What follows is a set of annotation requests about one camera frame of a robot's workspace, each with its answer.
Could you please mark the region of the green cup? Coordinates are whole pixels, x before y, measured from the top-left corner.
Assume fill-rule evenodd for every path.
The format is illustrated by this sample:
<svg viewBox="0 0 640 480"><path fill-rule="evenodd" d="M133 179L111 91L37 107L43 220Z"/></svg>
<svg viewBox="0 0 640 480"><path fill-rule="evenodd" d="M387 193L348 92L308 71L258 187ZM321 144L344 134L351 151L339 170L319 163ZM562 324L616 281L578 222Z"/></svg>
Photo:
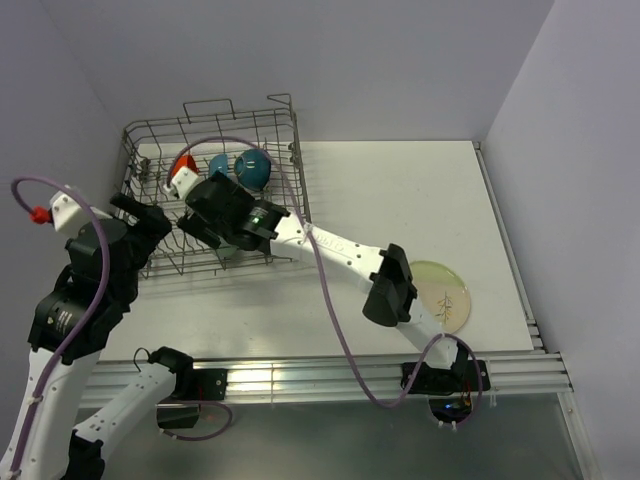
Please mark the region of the green cup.
<svg viewBox="0 0 640 480"><path fill-rule="evenodd" d="M239 262L238 248L234 245L224 244L214 250L215 258L218 265L215 267L215 273L227 271L235 268Z"/></svg>

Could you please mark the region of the orange bowl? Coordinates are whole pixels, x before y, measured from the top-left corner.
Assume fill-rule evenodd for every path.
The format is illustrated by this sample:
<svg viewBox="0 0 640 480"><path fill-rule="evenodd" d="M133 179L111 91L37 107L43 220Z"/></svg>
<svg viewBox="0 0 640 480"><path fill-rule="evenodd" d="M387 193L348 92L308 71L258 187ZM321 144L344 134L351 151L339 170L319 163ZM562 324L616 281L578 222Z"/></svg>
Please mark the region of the orange bowl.
<svg viewBox="0 0 640 480"><path fill-rule="evenodd" d="M172 167L171 176L176 176L182 168L188 168L195 174L199 173L196 161L191 154L185 154L178 158L178 160L175 162L175 165Z"/></svg>

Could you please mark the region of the light blue bowl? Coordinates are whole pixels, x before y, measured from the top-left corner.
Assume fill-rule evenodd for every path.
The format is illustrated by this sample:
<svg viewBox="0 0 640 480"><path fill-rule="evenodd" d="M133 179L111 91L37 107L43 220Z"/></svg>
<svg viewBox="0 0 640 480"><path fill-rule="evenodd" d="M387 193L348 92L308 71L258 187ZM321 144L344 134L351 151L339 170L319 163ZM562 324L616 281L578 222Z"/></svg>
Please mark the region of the light blue bowl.
<svg viewBox="0 0 640 480"><path fill-rule="evenodd" d="M229 157L226 153L216 154L209 160L208 176L212 177L217 173L229 176Z"/></svg>

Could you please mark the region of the dark blue bowl beige inside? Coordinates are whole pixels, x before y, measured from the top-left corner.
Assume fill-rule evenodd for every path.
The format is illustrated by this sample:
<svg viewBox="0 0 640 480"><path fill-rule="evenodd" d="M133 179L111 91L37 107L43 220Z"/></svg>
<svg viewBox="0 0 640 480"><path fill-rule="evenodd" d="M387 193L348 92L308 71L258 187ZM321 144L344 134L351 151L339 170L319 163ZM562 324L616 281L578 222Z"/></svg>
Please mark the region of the dark blue bowl beige inside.
<svg viewBox="0 0 640 480"><path fill-rule="evenodd" d="M271 161L262 149L249 149L240 154L234 163L234 174L245 189L259 192L269 182Z"/></svg>

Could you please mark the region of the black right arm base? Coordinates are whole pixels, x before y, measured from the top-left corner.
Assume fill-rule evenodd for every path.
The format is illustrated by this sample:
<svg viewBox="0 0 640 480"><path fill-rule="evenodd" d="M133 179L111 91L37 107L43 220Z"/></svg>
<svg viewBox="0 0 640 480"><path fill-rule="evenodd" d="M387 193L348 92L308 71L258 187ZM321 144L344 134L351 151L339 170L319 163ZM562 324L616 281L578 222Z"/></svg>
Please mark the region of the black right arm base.
<svg viewBox="0 0 640 480"><path fill-rule="evenodd" d="M456 361L451 369L436 369L421 363L408 392L410 395L451 396L468 391L488 392L490 389L486 363L482 360L474 363L468 358Z"/></svg>

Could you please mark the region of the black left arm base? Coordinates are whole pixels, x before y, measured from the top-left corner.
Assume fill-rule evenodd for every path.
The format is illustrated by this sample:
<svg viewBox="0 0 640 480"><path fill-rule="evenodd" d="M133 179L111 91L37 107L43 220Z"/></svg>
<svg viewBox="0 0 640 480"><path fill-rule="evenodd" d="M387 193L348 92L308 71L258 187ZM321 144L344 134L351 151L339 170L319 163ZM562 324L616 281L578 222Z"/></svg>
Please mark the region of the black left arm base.
<svg viewBox="0 0 640 480"><path fill-rule="evenodd" d="M230 422L229 413L221 407L227 383L227 369L195 369L190 383L157 407L158 427L184 436L205 436L222 429Z"/></svg>

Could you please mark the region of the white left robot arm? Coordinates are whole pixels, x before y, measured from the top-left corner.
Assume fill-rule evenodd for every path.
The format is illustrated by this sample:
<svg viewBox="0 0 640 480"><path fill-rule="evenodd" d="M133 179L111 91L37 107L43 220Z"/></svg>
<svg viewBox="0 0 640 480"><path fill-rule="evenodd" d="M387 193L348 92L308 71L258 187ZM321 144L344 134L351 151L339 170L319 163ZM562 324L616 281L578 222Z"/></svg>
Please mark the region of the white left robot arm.
<svg viewBox="0 0 640 480"><path fill-rule="evenodd" d="M69 262L36 306L28 336L29 379L1 461L4 479L98 479L119 442L164 399L195 386L192 358L169 347L150 354L133 383L93 418L75 421L85 384L111 331L138 296L138 277L172 229L158 206L121 193L110 202L133 223L85 211L59 191L32 219L67 238Z"/></svg>

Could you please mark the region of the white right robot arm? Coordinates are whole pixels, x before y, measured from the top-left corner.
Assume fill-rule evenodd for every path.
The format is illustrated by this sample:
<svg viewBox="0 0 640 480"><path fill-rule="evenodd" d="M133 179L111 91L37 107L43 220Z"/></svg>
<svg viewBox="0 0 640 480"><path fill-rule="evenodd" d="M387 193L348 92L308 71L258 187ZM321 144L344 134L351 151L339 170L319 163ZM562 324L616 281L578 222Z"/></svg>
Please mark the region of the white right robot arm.
<svg viewBox="0 0 640 480"><path fill-rule="evenodd" d="M400 246L344 239L305 221L298 210L253 197L221 173L205 179L182 167L165 189L188 210L179 227L212 247L225 242L242 251L313 265L325 297L330 295L329 269L352 281L365 295L362 313L367 320L397 329L425 350L404 378L408 391L447 395L481 385L482 370L470 348L446 333L422 304Z"/></svg>

